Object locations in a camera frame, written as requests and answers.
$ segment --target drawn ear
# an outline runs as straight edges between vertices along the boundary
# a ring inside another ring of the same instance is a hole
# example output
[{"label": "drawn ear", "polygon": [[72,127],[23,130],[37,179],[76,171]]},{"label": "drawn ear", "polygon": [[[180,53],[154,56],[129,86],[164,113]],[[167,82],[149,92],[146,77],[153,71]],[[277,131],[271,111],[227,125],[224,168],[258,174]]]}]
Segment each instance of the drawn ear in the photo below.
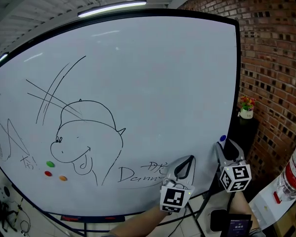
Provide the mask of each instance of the drawn ear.
[{"label": "drawn ear", "polygon": [[126,128],[123,128],[123,129],[121,129],[121,130],[119,130],[117,132],[119,133],[119,135],[122,135],[125,130],[126,130]]}]

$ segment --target ceiling light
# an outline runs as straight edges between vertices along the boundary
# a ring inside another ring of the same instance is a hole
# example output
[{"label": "ceiling light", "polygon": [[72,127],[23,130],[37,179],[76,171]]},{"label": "ceiling light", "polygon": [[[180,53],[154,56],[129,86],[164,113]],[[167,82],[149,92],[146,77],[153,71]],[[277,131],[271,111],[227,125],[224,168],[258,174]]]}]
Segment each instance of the ceiling light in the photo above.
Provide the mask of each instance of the ceiling light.
[{"label": "ceiling light", "polygon": [[90,10],[85,10],[78,13],[79,18],[88,17],[100,12],[109,11],[109,10],[115,10],[115,9],[121,9],[121,8],[127,8],[132,6],[139,6],[139,5],[145,5],[147,3],[146,0],[132,0],[132,1],[126,1],[126,2],[119,2],[119,3],[113,3],[110,5],[105,5],[101,7],[95,7]]},{"label": "ceiling light", "polygon": [[4,53],[4,54],[0,57],[0,61],[2,61],[6,56],[8,56],[8,53]]}]

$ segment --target red magnet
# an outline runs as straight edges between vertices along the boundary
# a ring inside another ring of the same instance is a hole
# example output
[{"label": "red magnet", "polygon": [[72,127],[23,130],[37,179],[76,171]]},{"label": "red magnet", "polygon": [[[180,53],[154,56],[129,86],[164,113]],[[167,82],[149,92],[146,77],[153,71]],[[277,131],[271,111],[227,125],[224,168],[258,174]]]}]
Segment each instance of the red magnet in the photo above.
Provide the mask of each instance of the red magnet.
[{"label": "red magnet", "polygon": [[52,176],[52,174],[49,171],[45,171],[46,176]]}]

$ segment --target white flower pot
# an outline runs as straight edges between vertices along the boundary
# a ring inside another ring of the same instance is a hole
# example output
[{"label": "white flower pot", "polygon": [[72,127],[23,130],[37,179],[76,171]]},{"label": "white flower pot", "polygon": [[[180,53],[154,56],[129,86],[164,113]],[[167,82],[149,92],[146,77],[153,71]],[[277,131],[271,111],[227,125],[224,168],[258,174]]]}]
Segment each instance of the white flower pot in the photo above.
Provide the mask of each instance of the white flower pot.
[{"label": "white flower pot", "polygon": [[247,111],[247,110],[241,108],[240,116],[243,119],[252,119],[253,118],[253,110],[252,111]]}]

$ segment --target black frame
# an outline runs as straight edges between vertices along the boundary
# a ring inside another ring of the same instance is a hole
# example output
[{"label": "black frame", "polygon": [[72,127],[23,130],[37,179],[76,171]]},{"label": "black frame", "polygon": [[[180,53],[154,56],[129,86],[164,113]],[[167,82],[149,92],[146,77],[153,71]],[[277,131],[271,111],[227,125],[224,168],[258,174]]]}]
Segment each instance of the black frame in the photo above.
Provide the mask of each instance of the black frame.
[{"label": "black frame", "polygon": [[[238,92],[239,92],[239,84],[240,84],[240,63],[241,63],[241,52],[240,52],[240,28],[239,28],[239,23],[237,20],[234,19],[230,19],[230,18],[226,18],[226,17],[221,17],[221,16],[217,16],[217,15],[213,15],[213,14],[209,14],[209,13],[203,13],[203,12],[196,12],[196,11],[188,11],[188,10],[178,10],[178,9],[138,9],[138,10],[127,10],[127,11],[120,11],[120,12],[111,12],[111,13],[107,13],[107,14],[102,14],[99,16],[94,16],[94,17],[87,17],[85,19],[80,19],[77,21],[74,21],[72,23],[68,23],[65,24],[63,26],[57,27],[53,30],[50,30],[46,33],[43,33],[35,38],[33,38],[32,40],[24,43],[23,45],[19,46],[18,48],[16,48],[15,50],[11,51],[8,56],[2,60],[0,62],[0,67],[2,67],[6,62],[8,62],[9,60],[11,60],[12,58],[14,58],[15,56],[19,55],[20,53],[22,53],[23,51],[29,49],[30,47],[43,42],[47,39],[50,39],[54,36],[57,36],[59,34],[77,29],[77,28],[81,28],[84,26],[88,26],[88,25],[92,25],[92,24],[97,24],[97,23],[101,23],[101,22],[106,22],[106,21],[111,21],[111,20],[118,20],[118,19],[125,19],[125,18],[135,18],[135,17],[156,17],[156,16],[164,16],[164,17],[187,17],[187,18],[198,18],[198,19],[205,19],[205,20],[212,20],[212,21],[217,21],[217,22],[221,22],[221,23],[226,23],[226,24],[230,24],[235,26],[235,32],[236,32],[236,44],[237,44],[237,68],[236,68],[236,84],[235,84],[235,94],[234,94],[234,101],[233,101],[233,109],[232,109],[232,113],[235,112],[236,107],[237,107],[237,99],[238,99]],[[229,130],[228,130],[228,135],[227,138],[230,135],[230,126],[234,123],[235,119],[237,117],[236,116],[231,116],[230,119],[230,124],[229,124]],[[53,216],[51,216],[48,212],[41,210],[39,207],[37,207],[34,203],[32,203],[15,185],[14,189],[29,203],[31,204],[34,208],[36,208],[39,212],[41,212],[42,214],[44,214],[46,217],[50,218],[51,220],[55,221],[56,223],[58,223],[59,225],[67,228],[68,230],[73,231],[74,233],[84,236],[82,233],[78,232],[75,229],[72,229],[70,227],[68,227],[67,225],[65,225],[64,223],[62,223],[61,221],[57,220],[56,218],[54,218]],[[196,196],[193,196],[192,198],[198,197],[200,195],[202,195],[204,193],[198,194]],[[202,209],[193,212],[191,214],[188,214],[184,217],[180,217],[176,220],[171,220],[168,222],[164,222],[161,225],[165,225],[165,224],[169,224],[175,221],[179,221],[183,218],[187,218],[189,216],[193,216],[194,219],[198,218],[198,216],[200,215]],[[134,214],[138,214],[138,213],[132,213],[132,214],[125,214],[123,216],[127,216],[127,215],[134,215]],[[92,230],[86,230],[86,229],[81,229],[81,231],[86,232],[105,232],[105,231],[92,231]]]}]

